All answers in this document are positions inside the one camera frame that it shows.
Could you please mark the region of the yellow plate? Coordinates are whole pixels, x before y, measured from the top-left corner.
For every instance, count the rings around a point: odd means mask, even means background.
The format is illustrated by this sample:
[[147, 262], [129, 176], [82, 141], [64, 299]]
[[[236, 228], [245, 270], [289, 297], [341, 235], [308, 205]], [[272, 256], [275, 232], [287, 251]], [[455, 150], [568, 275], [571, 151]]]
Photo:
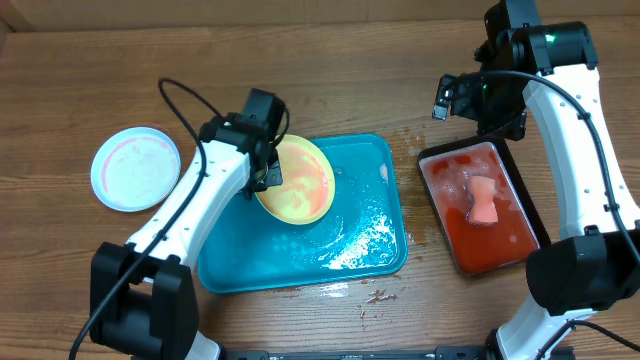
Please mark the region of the yellow plate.
[[285, 135], [276, 147], [282, 184], [260, 192], [263, 208], [292, 225], [307, 225], [330, 209], [335, 193], [335, 175], [318, 146], [300, 136]]

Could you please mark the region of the green and pink sponge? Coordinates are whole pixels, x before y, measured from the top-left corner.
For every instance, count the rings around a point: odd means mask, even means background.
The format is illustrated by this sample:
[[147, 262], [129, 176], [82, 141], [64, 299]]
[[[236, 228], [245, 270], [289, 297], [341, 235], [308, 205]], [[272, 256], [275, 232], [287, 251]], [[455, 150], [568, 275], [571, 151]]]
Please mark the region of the green and pink sponge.
[[471, 196], [471, 208], [467, 221], [475, 225], [492, 225], [498, 222], [498, 214], [493, 201], [495, 180], [484, 176], [471, 176], [467, 191]]

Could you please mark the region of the light blue plate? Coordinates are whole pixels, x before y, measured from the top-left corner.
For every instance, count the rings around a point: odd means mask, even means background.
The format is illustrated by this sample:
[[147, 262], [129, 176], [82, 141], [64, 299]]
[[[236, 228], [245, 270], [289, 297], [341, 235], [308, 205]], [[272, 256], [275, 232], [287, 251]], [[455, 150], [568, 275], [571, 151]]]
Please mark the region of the light blue plate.
[[177, 184], [181, 159], [175, 143], [151, 127], [132, 127], [106, 140], [90, 169], [95, 196], [120, 212], [147, 210]]

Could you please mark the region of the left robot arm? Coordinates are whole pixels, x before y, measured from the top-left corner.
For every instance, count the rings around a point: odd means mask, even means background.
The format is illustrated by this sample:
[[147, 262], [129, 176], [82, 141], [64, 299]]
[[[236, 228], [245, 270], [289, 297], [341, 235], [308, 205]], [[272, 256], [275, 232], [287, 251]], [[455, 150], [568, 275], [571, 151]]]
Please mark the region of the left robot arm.
[[91, 315], [79, 334], [134, 359], [220, 359], [204, 336], [192, 270], [229, 201], [279, 185], [276, 147], [288, 111], [216, 116], [193, 135], [194, 158], [147, 224], [125, 244], [103, 243], [91, 263]]

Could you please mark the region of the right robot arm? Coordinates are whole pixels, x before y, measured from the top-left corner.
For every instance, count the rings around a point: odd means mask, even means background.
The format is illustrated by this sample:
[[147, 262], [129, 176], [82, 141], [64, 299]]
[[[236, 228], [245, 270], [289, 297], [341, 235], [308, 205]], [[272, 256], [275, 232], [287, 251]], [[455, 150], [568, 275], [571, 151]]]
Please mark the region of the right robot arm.
[[546, 359], [574, 328], [639, 288], [639, 208], [621, 174], [600, 103], [598, 57], [581, 22], [487, 20], [479, 71], [444, 76], [439, 119], [499, 134], [524, 111], [550, 163], [560, 238], [526, 262], [529, 294], [488, 338], [491, 359]]

